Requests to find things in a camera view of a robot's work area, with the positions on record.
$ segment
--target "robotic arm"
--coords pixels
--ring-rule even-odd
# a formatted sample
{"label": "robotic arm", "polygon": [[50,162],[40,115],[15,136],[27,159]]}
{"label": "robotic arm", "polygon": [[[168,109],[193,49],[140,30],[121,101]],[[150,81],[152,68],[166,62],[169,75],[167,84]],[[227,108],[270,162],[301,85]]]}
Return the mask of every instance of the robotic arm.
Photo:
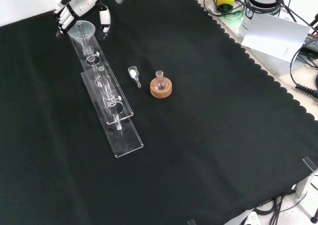
{"label": "robotic arm", "polygon": [[[66,34],[77,20],[99,8],[100,30],[102,38],[105,38],[110,29],[111,20],[109,9],[101,0],[55,0],[55,2],[58,5],[53,12],[58,20],[57,36]],[[116,0],[116,2],[121,4],[123,0]]]}

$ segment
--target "wooden holder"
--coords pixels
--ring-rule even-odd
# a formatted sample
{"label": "wooden holder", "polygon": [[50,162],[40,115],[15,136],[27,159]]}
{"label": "wooden holder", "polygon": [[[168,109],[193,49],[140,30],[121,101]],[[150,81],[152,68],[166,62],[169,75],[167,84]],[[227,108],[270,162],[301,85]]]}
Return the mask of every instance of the wooden holder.
{"label": "wooden holder", "polygon": [[155,89],[155,80],[156,78],[154,78],[151,83],[150,83],[150,92],[151,94],[156,97],[156,98],[165,98],[168,97],[171,93],[172,93],[172,82],[170,81],[170,79],[166,78],[168,82],[168,87],[164,90],[157,90]]}

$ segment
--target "small glass vial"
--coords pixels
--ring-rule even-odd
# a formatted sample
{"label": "small glass vial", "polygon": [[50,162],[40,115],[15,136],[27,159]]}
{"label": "small glass vial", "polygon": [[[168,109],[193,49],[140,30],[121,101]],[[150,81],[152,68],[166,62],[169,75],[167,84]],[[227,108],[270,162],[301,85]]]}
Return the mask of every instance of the small glass vial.
{"label": "small glass vial", "polygon": [[155,89],[164,90],[168,87],[167,80],[163,77],[163,71],[156,72]]}

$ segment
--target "black tablecloth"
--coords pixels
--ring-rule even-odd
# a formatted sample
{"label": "black tablecloth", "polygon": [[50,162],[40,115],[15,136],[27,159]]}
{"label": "black tablecloth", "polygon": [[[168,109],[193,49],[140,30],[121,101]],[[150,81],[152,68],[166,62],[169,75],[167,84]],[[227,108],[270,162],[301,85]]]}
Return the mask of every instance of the black tablecloth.
{"label": "black tablecloth", "polygon": [[[309,175],[304,157],[318,164],[313,116],[194,0],[107,5],[100,45],[145,147],[114,158],[51,14],[2,27],[0,224],[222,225]],[[166,100],[150,95],[157,70]]]}

